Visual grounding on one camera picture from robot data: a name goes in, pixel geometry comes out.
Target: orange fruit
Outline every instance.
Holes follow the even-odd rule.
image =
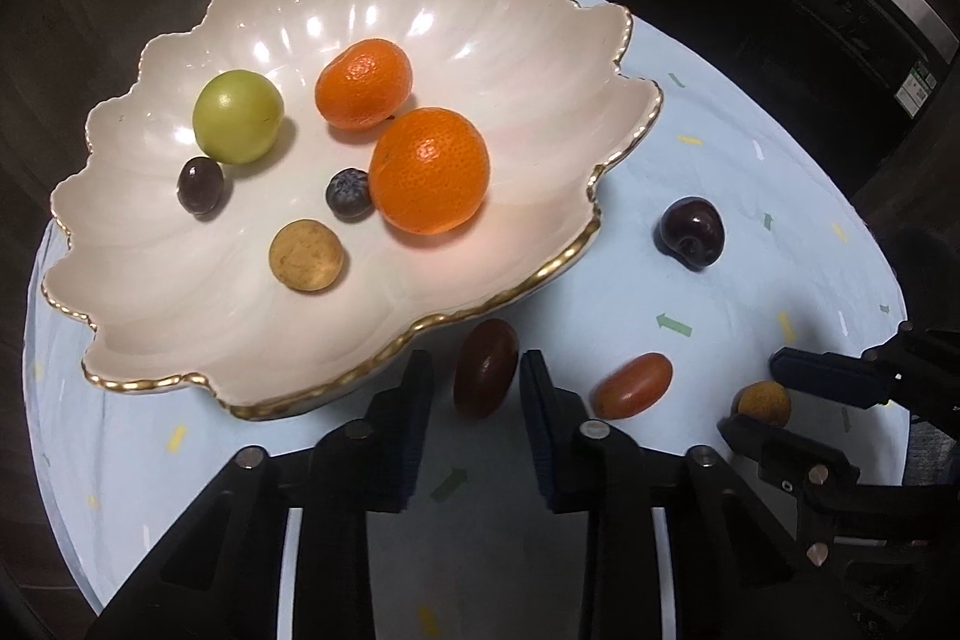
[[[317,78],[314,100],[330,125],[362,131],[400,109],[413,86],[406,53],[386,39],[351,44]]]
[[[370,194],[388,223],[411,234],[440,234],[470,220],[490,184],[490,156],[463,115],[421,107],[377,140]]]

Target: white scalloped bowl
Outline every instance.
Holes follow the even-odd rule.
[[[52,196],[70,239],[44,294],[88,322],[88,380],[112,390],[199,384],[231,413],[271,418],[331,401],[420,330],[486,314],[555,278],[600,227],[595,184],[649,129],[661,91],[628,79],[621,6],[573,0],[213,0],[189,33],[158,36],[136,84],[95,107],[90,156]],[[313,103],[320,70],[349,44],[400,44],[410,105],[443,106],[480,129],[491,186],[466,227],[403,237],[379,215],[341,223],[323,192],[366,170],[376,129],[331,133]],[[213,220],[176,199],[200,154],[193,103],[222,71],[260,71],[287,118],[265,159],[229,167]],[[298,218],[333,228],[349,266],[318,295],[270,271],[274,234]]]

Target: table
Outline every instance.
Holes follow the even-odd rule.
[[[716,421],[738,389],[767,377],[771,353],[791,344],[858,356],[894,333],[906,318],[904,301],[850,204],[726,77],[636,18],[622,70],[656,79],[664,111],[604,179],[604,227],[584,260],[501,316],[517,328],[522,349],[544,350],[557,386],[582,394],[631,357],[663,352],[675,367],[669,393],[621,428],[664,451],[704,442],[728,453]],[[716,205],[728,234],[723,256],[702,273],[662,256],[652,242],[662,211],[691,194]],[[105,393],[80,374],[88,329],[38,295],[43,271],[64,252],[64,238],[50,226],[30,287],[24,394],[56,538],[80,589],[100,609],[240,447],[258,443],[284,453],[311,446],[362,413],[373,392],[395,384],[402,360],[336,403],[269,423],[232,419],[198,389]],[[658,316],[687,325],[689,335]],[[434,355],[439,388],[418,493],[400,516],[371,516],[379,636],[408,640],[439,629],[445,638],[472,640],[573,637],[586,522],[544,509],[516,387],[486,421],[464,423],[454,414],[449,380],[469,328],[438,330],[416,343]],[[899,483],[906,410],[853,410],[803,394],[793,403],[790,429],[842,448],[863,482]],[[466,482],[436,501],[431,492],[454,469],[466,471]],[[785,516],[789,499],[761,489]],[[292,567],[287,557],[287,595]],[[289,621],[287,599],[285,632]]]

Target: metal screw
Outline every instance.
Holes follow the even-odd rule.
[[[813,562],[814,567],[819,567],[827,561],[827,554],[829,554],[829,552],[830,549],[827,547],[827,543],[814,543],[806,549],[806,557]]]
[[[263,448],[259,448],[256,445],[248,445],[233,457],[233,463],[244,469],[253,469],[253,467],[260,466],[261,461],[263,461],[263,456],[266,455],[267,452],[263,450]]]
[[[588,439],[606,439],[610,436],[610,427],[603,421],[590,418],[589,421],[580,424],[580,434]]]
[[[344,424],[344,435],[347,439],[367,439],[371,434],[373,434],[373,426],[363,418]]]
[[[806,473],[806,477],[808,477],[814,485],[824,485],[824,483],[827,482],[827,478],[830,477],[830,471],[825,464],[816,464],[810,467],[810,471]]]
[[[696,461],[702,467],[712,467],[717,461],[720,461],[717,451],[714,451],[709,445],[694,445],[688,453],[693,461]]]

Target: scalloped edge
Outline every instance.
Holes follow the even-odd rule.
[[[143,76],[143,55],[146,52],[147,47],[150,47],[150,44],[157,42],[157,40],[172,36],[187,36],[188,34],[197,30],[197,28],[206,22],[206,19],[210,14],[210,8],[213,6],[215,1],[216,0],[210,0],[210,3],[206,6],[205,12],[203,12],[203,18],[200,20],[200,23],[194,25],[189,31],[160,34],[160,36],[155,36],[154,38],[150,39],[147,44],[145,44],[140,52],[140,60],[137,64],[136,81],[133,82],[130,90],[125,92],[123,95],[119,95],[118,97],[112,97],[105,101],[101,101],[88,113],[88,120],[83,126],[83,138],[85,139],[88,153],[93,153],[93,147],[90,145],[89,135],[90,116],[108,101],[118,100],[118,98],[123,98],[126,97],[126,95],[130,95],[136,85],[139,84]],[[570,4],[580,8],[578,1],[568,1]],[[622,4],[611,4],[611,6],[619,6],[624,13],[625,25],[623,41],[620,43],[620,47],[617,50],[616,55],[613,57],[614,74],[616,76],[622,76],[620,73],[620,62],[623,59],[624,53],[627,52],[627,47],[630,46],[630,40],[632,38],[632,33],[634,32],[634,18],[632,18],[630,10]],[[625,148],[611,153],[606,161],[594,165],[592,172],[590,172],[589,178],[587,178],[587,201],[589,201],[593,207],[592,217],[587,222],[587,225],[584,226],[582,231],[579,232],[577,237],[573,239],[573,241],[570,242],[560,253],[543,263],[539,269],[537,269],[533,274],[525,278],[516,286],[510,287],[510,289],[507,290],[501,290],[501,292],[496,293],[491,298],[488,298],[485,302],[475,307],[458,310],[452,314],[435,313],[429,314],[429,316],[422,316],[420,319],[416,319],[413,323],[411,323],[410,326],[408,326],[400,336],[390,340],[386,345],[380,348],[380,350],[365,360],[365,362],[360,362],[359,365],[341,373],[333,380],[323,384],[323,386],[314,386],[311,387],[311,389],[298,391],[297,393],[287,394],[285,396],[275,397],[273,399],[267,399],[263,402],[258,402],[256,405],[232,405],[224,402],[224,400],[218,396],[216,390],[210,386],[208,378],[206,378],[205,375],[200,372],[185,372],[184,374],[170,375],[168,377],[157,379],[115,381],[102,378],[90,372],[86,368],[85,360],[82,359],[80,360],[80,368],[83,370],[83,376],[91,384],[94,384],[94,386],[97,386],[100,389],[121,393],[150,393],[154,391],[177,389],[178,387],[200,386],[203,389],[206,389],[217,401],[217,403],[224,408],[224,410],[227,410],[231,415],[242,420],[251,421],[271,420],[275,418],[284,418],[290,415],[298,415],[300,413],[306,413],[306,411],[313,410],[313,408],[320,407],[320,405],[322,405],[325,401],[333,401],[333,399],[325,400],[325,397],[330,396],[330,394],[334,393],[335,391],[341,391],[341,394],[336,394],[334,398],[342,395],[346,389],[346,386],[350,386],[351,384],[359,381],[361,378],[372,375],[373,372],[384,365],[387,365],[387,363],[390,362],[390,360],[401,350],[403,350],[403,348],[405,348],[406,345],[418,333],[440,325],[458,323],[463,320],[473,319],[474,317],[488,314],[493,310],[510,304],[513,301],[519,300],[523,296],[529,295],[529,293],[534,292],[534,290],[559,277],[560,274],[563,274],[565,271],[571,268],[574,263],[579,261],[584,252],[587,250],[587,247],[589,247],[589,245],[593,242],[602,224],[602,211],[596,198],[597,183],[600,181],[600,178],[603,177],[603,175],[606,175],[607,172],[609,172],[620,161],[626,158],[632,152],[632,150],[634,150],[637,145],[640,144],[641,140],[650,132],[650,129],[653,128],[654,124],[656,123],[656,119],[658,118],[659,113],[664,106],[664,91],[661,89],[661,87],[659,87],[659,84],[656,82],[656,80],[646,77],[642,77],[642,79],[645,79],[656,89],[656,98],[654,100],[653,108],[649,114],[645,116],[645,118],[640,119],[640,121],[637,122],[637,125],[634,126],[630,140]],[[82,175],[88,166],[89,158],[88,162],[83,165],[83,169],[81,169],[75,175],[68,177],[67,180]],[[67,252],[69,253],[72,247],[72,235],[70,229],[64,223],[64,220],[62,220],[59,215],[56,214],[56,210],[53,206],[54,194],[56,194],[56,189],[54,189],[54,191],[50,194],[50,214],[53,217],[56,225],[58,225],[59,229],[61,229],[61,231],[65,234]],[[94,333],[96,333],[97,324],[90,319],[88,314],[71,310],[69,307],[66,307],[59,303],[59,301],[56,301],[56,299],[50,295],[50,292],[46,287],[46,276],[44,276],[44,279],[40,282],[40,293],[46,300],[47,304],[49,304],[51,307],[65,314],[66,316],[71,317],[71,319],[85,323],[91,330],[93,330]]]

